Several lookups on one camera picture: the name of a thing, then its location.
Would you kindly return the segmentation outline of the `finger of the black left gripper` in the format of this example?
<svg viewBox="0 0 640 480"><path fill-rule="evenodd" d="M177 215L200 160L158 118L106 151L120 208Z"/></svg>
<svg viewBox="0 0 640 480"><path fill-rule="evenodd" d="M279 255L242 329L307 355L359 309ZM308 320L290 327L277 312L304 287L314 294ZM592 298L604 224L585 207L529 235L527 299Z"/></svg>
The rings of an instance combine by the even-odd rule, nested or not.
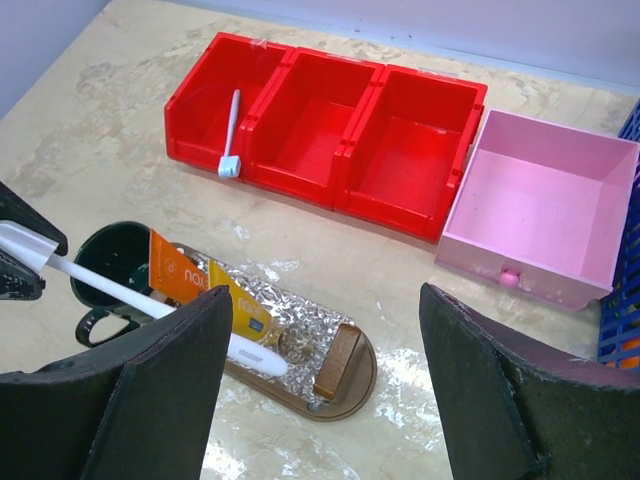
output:
<svg viewBox="0 0 640 480"><path fill-rule="evenodd" d="M33 301L42 296L46 281L11 254L1 251L0 296L2 300Z"/></svg>
<svg viewBox="0 0 640 480"><path fill-rule="evenodd" d="M0 197L2 220L13 221L55 241L56 254L68 253L67 236L4 183L1 183Z"/></svg>

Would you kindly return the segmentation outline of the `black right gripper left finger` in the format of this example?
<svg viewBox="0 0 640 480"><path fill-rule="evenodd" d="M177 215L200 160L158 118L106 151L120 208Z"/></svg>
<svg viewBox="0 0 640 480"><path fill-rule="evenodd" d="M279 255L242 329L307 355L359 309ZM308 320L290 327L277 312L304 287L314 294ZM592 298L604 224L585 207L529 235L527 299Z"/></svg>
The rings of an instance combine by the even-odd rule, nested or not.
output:
<svg viewBox="0 0 640 480"><path fill-rule="evenodd" d="M196 479L225 367L231 296L1 377L5 479Z"/></svg>

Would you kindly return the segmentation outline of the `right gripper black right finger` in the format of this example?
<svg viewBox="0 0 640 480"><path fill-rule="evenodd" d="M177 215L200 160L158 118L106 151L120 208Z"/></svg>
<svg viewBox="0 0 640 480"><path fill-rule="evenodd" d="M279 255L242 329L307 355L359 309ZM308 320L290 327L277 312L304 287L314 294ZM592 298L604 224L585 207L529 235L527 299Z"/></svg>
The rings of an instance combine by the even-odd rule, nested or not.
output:
<svg viewBox="0 0 640 480"><path fill-rule="evenodd" d="M638 478L637 373L556 349L429 283L419 322L454 478Z"/></svg>

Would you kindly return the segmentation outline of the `white toothbrush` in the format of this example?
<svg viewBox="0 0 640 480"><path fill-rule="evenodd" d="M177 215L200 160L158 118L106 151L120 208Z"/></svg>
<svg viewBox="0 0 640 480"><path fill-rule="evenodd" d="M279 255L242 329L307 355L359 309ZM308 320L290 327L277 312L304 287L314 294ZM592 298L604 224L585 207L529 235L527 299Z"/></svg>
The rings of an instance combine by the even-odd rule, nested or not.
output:
<svg viewBox="0 0 640 480"><path fill-rule="evenodd" d="M58 244L13 221L1 221L1 249L27 267L40 273L45 265L68 274L97 290L128 304L153 319L175 311L155 299L120 285L55 253ZM281 377L288 372L287 362L277 353L235 333L231 334L227 356L235 362L265 375Z"/></svg>

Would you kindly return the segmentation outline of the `orange toothpaste tube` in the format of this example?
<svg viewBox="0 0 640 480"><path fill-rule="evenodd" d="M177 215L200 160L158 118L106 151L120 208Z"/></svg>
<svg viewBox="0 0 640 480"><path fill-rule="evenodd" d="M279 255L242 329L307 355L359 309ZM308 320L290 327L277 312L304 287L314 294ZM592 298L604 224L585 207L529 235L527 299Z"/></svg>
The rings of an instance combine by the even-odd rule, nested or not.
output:
<svg viewBox="0 0 640 480"><path fill-rule="evenodd" d="M207 275L156 230L150 230L149 286L180 304L209 289Z"/></svg>

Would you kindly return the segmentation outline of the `yellow toothpaste tube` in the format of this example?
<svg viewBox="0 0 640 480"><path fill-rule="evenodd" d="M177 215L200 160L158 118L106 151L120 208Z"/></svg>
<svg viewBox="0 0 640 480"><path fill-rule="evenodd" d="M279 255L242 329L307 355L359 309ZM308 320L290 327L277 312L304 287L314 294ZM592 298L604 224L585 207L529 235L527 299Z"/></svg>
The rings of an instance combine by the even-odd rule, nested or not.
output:
<svg viewBox="0 0 640 480"><path fill-rule="evenodd" d="M214 260L208 260L209 286L227 286L232 297L232 332L261 345L274 345L278 330L267 310Z"/></svg>

